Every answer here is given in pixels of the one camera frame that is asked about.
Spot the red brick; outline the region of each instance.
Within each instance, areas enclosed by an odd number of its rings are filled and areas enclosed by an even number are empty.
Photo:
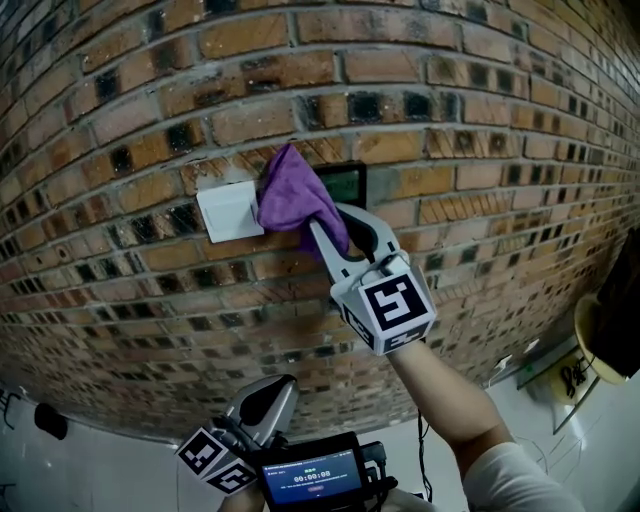
[[[280,249],[290,249],[299,244],[297,231],[283,233],[268,233],[262,236],[242,238],[211,244],[208,240],[202,240],[200,247],[208,260],[223,260],[235,258],[265,251],[275,251]]]
[[[323,263],[315,261],[313,256],[303,252],[265,254],[253,258],[251,265],[258,279],[288,277],[324,270]]]
[[[0,201],[2,201],[3,205],[7,206],[11,204],[21,193],[22,187],[15,174],[2,181],[2,186],[0,186]]]
[[[155,271],[172,270],[202,261],[196,244],[191,240],[140,251],[140,255],[149,269]]]
[[[64,127],[64,117],[60,107],[49,107],[29,124],[27,139],[29,148],[36,149]]]
[[[204,4],[200,0],[174,0],[163,10],[165,33],[186,27],[204,18]]]
[[[171,158],[164,131],[143,135],[128,144],[136,171]]]
[[[493,188],[500,185],[502,168],[499,164],[462,165],[456,172],[456,188]]]
[[[407,252],[430,251],[440,242],[440,230],[437,228],[398,233],[396,236],[400,247]]]
[[[309,11],[297,23],[303,43],[328,41],[389,41],[455,48],[456,27],[426,12],[385,10]]]
[[[319,51],[277,55],[233,63],[214,77],[196,83],[168,84],[159,90],[165,117],[217,105],[234,98],[260,92],[264,84],[270,89],[323,85],[333,82],[333,52]]]
[[[560,55],[560,40],[546,30],[534,25],[529,25],[529,42],[532,46],[552,55]]]
[[[288,44],[284,14],[217,24],[202,32],[200,49],[207,59],[219,59]]]
[[[51,168],[58,170],[91,149],[89,134],[84,129],[67,133],[48,149]]]
[[[28,251],[46,241],[44,231],[40,227],[40,224],[31,224],[22,231],[18,231],[16,238],[23,251]]]
[[[529,135],[525,143],[524,155],[527,158],[550,160],[555,156],[557,142],[547,137]]]
[[[393,199],[449,192],[453,179],[453,167],[401,169],[398,174],[400,183],[390,196]]]
[[[157,120],[152,97],[142,94],[102,113],[93,122],[98,144],[104,145]]]
[[[24,190],[29,190],[33,185],[42,181],[51,173],[49,159],[46,155],[40,155],[37,158],[29,160],[22,168],[18,175]]]
[[[156,71],[151,60],[151,52],[143,51],[128,55],[118,66],[118,77],[122,92],[154,80]]]
[[[8,138],[13,137],[27,122],[27,109],[24,101],[18,101],[7,114],[5,129]]]
[[[518,14],[550,30],[565,40],[569,39],[569,30],[555,14],[531,0],[509,0],[509,6]]]
[[[466,53],[500,62],[511,62],[512,60],[513,40],[496,33],[494,30],[464,25],[463,38]]]
[[[451,224],[446,228],[443,245],[468,244],[483,239],[489,228],[488,219],[474,219]]]
[[[140,46],[142,38],[138,25],[122,28],[100,38],[84,52],[82,69],[89,73],[125,52]]]
[[[354,50],[345,53],[344,63],[352,83],[420,81],[418,56],[410,50]]]
[[[84,176],[77,168],[53,176],[47,181],[46,186],[51,206],[57,206],[86,190]]]
[[[295,130],[289,100],[265,100],[232,107],[211,116],[213,138],[221,146]]]
[[[374,209],[374,214],[392,228],[406,228],[416,223],[416,201],[386,203]]]
[[[465,123],[507,126],[510,121],[510,105],[506,101],[485,96],[465,96]]]
[[[45,73],[25,96],[27,111],[32,116],[64,91],[75,80],[71,61],[63,62]]]
[[[82,163],[82,172],[89,188],[95,188],[115,178],[108,154],[97,155]]]
[[[180,193],[180,188],[173,174],[156,171],[123,185],[118,190],[118,200],[122,210],[130,213],[173,199]]]
[[[367,164],[422,158],[423,132],[361,133],[353,143],[354,158]]]
[[[269,283],[257,283],[221,291],[223,304],[230,308],[271,305],[291,300],[326,298],[331,284],[322,277],[296,280],[279,279]]]
[[[530,210],[540,206],[544,191],[540,187],[523,187],[516,190],[513,198],[514,210]]]

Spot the brick wall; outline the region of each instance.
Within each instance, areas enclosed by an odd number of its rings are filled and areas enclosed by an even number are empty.
[[[616,1],[14,0],[0,26],[0,375],[110,428],[183,434],[279,372],[298,434],[414,414],[296,234],[207,241],[196,191],[286,141],[368,164],[429,343],[477,381],[566,335],[638,222]]]

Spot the white floor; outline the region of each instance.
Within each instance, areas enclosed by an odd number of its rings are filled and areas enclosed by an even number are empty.
[[[600,383],[556,436],[554,418],[565,412],[518,392],[516,377],[492,386],[489,393],[518,442],[587,511],[618,509],[640,476],[640,377],[618,388]],[[17,484],[6,492],[13,512],[217,510],[221,497],[183,471],[173,456],[174,447],[73,422],[67,438],[58,441],[34,425],[33,409],[24,400],[12,401],[9,421],[16,430],[0,430],[0,484]],[[383,442],[387,473],[398,479],[401,489],[422,490],[416,421],[360,439]],[[453,457],[433,432],[426,438],[425,465],[434,502],[445,511],[466,511]]]

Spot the white sleeve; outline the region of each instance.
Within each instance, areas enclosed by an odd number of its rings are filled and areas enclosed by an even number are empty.
[[[469,468],[463,487],[472,511],[584,512],[516,443],[483,453]]]

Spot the black object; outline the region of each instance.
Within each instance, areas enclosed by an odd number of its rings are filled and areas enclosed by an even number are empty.
[[[598,318],[589,349],[625,377],[640,370],[637,316],[640,312],[640,230],[631,229],[598,292]]]
[[[14,397],[18,400],[22,400],[22,398],[20,398],[15,393],[10,393],[8,391],[0,389],[0,408],[2,409],[2,419],[4,420],[7,427],[9,427],[11,430],[15,430],[15,427],[10,425],[7,421],[7,412],[9,411],[9,405],[11,405],[11,399]]]
[[[425,490],[427,491],[427,501],[429,503],[433,502],[433,486],[427,477],[427,472],[424,469],[424,438],[427,437],[429,433],[430,425],[427,423],[427,428],[423,433],[422,426],[422,413],[418,411],[418,443],[420,445],[420,449],[418,451],[418,457],[420,462],[420,472],[422,473],[422,484],[424,485]]]
[[[367,208],[367,166],[362,162],[346,162],[314,167],[331,199],[359,208]]]
[[[40,430],[51,434],[62,441],[67,437],[67,420],[47,404],[38,404],[33,414],[33,421]]]
[[[377,496],[379,507],[384,501],[381,497],[386,497],[386,493],[397,485],[395,479],[386,477],[385,461],[386,454],[380,443],[360,448],[355,433],[348,432],[286,448],[254,452],[251,465],[256,470],[269,510],[274,512],[364,510],[367,499]],[[376,463],[380,479],[375,468],[367,470],[366,462]],[[333,468],[336,467],[346,476],[335,478]],[[348,490],[336,492],[337,489]]]

